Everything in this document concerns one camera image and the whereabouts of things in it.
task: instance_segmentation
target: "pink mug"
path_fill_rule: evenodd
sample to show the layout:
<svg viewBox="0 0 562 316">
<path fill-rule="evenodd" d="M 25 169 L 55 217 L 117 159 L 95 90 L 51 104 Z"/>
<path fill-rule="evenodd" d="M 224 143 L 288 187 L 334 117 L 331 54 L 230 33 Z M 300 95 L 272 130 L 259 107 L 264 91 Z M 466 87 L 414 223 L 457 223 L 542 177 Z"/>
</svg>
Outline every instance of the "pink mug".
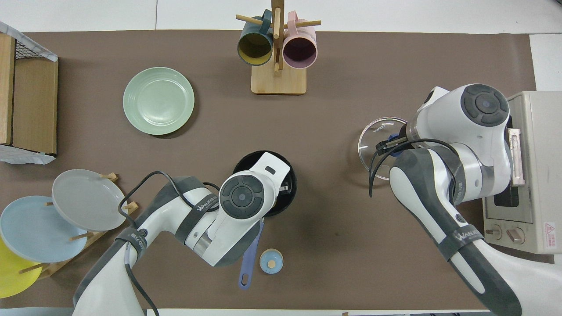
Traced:
<svg viewBox="0 0 562 316">
<path fill-rule="evenodd" d="M 289 12 L 288 30 L 285 31 L 283 42 L 283 59 L 293 68 L 304 69 L 314 64 L 318 49 L 314 26 L 297 28 L 296 24 L 299 22 L 306 20 L 299 19 L 296 11 Z"/>
</svg>

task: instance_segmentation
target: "mug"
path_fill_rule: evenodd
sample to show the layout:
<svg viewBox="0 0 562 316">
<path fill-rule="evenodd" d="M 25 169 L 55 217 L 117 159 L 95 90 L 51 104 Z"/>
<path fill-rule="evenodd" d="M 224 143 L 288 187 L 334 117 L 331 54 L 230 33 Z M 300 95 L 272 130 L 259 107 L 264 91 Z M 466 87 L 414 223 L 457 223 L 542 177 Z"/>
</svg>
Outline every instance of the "mug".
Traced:
<svg viewBox="0 0 562 316">
<path fill-rule="evenodd" d="M 285 31 L 283 42 L 283 59 L 293 68 L 304 69 L 316 61 L 318 48 L 316 47 L 316 31 L 314 26 L 296 27 L 296 23 L 306 22 L 299 19 L 296 11 L 289 12 L 288 30 Z"/>
<path fill-rule="evenodd" d="M 271 30 L 271 11 L 265 10 L 261 17 L 261 25 L 246 22 L 238 40 L 238 55 L 247 64 L 252 66 L 263 65 L 269 61 L 273 54 L 273 31 Z"/>
</svg>

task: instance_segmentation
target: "wooden mug holder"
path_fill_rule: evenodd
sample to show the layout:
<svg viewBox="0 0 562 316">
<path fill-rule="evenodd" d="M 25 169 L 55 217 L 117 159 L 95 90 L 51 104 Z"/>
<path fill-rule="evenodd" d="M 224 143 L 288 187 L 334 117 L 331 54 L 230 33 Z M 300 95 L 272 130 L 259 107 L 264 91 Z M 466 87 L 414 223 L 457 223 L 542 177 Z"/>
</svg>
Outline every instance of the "wooden mug holder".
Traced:
<svg viewBox="0 0 562 316">
<path fill-rule="evenodd" d="M 115 182 L 118 180 L 118 176 L 115 173 L 110 173 L 110 174 L 101 174 L 100 178 L 106 178 L 109 179 L 111 182 Z M 47 202 L 45 203 L 45 206 L 50 206 L 53 205 L 52 202 Z M 135 212 L 136 210 L 139 209 L 139 206 L 136 202 L 131 202 L 128 203 L 126 206 L 123 207 L 124 209 L 127 210 L 127 213 L 130 215 L 133 212 Z M 74 236 L 69 238 L 69 241 L 75 241 L 81 238 L 87 238 L 86 240 L 86 244 L 84 245 L 84 248 L 82 249 L 82 252 L 84 252 L 84 250 L 86 250 L 89 246 L 91 246 L 94 242 L 96 242 L 98 239 L 100 239 L 105 233 L 107 233 L 107 231 L 102 231 L 102 232 L 93 232 L 93 231 L 87 231 L 84 234 L 80 234 L 78 236 Z M 65 261 L 61 261 L 61 262 L 56 262 L 56 263 L 39 263 L 36 264 L 32 267 L 20 270 L 19 273 L 26 273 L 35 269 L 39 269 L 42 268 L 43 270 L 41 271 L 41 274 L 39 275 L 38 279 L 43 279 L 43 278 L 48 278 L 51 275 L 53 275 L 53 273 L 57 272 L 59 269 L 61 269 L 65 264 L 67 264 L 68 262 L 70 262 L 72 259 L 74 259 L 76 256 L 74 256 L 73 258 L 70 258 L 69 260 L 65 260 Z"/>
<path fill-rule="evenodd" d="M 273 13 L 273 54 L 271 59 L 261 65 L 252 66 L 251 90 L 255 94 L 293 94 L 306 92 L 306 69 L 283 67 L 283 40 L 287 24 L 284 24 L 284 0 L 271 0 Z M 262 24 L 261 20 L 236 15 L 237 20 Z M 297 23 L 297 27 L 320 25 L 321 21 Z"/>
</svg>

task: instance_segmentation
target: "mug handle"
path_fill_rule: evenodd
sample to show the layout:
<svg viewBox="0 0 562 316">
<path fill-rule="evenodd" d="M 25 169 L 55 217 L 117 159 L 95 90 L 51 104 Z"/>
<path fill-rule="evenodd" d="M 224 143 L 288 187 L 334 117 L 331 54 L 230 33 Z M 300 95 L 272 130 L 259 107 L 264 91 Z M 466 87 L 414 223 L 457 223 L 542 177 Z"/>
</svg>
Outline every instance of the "mug handle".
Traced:
<svg viewBox="0 0 562 316">
<path fill-rule="evenodd" d="M 297 30 L 297 20 L 298 20 L 297 11 L 291 11 L 291 12 L 289 12 L 288 16 L 289 16 L 289 20 L 287 21 L 287 26 L 288 26 L 288 28 L 289 28 L 289 35 L 290 35 L 290 36 L 298 35 L 298 30 Z"/>
<path fill-rule="evenodd" d="M 271 26 L 271 19 L 273 18 L 273 15 L 271 13 L 271 10 L 265 9 L 264 14 L 261 16 L 261 27 L 260 27 L 260 33 L 263 35 L 266 35 L 268 33 L 268 30 Z"/>
</svg>

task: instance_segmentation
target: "yellow plate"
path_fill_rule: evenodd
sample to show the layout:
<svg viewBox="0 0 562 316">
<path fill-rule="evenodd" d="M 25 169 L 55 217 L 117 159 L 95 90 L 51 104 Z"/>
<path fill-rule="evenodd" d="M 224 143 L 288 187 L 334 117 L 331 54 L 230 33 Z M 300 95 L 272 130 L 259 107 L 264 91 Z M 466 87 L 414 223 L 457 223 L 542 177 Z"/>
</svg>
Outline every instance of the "yellow plate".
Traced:
<svg viewBox="0 0 562 316">
<path fill-rule="evenodd" d="M 32 267 L 37 262 L 29 261 L 14 254 L 0 238 L 0 299 L 16 295 L 30 287 L 41 274 L 35 269 L 20 274 L 19 271 Z"/>
</svg>

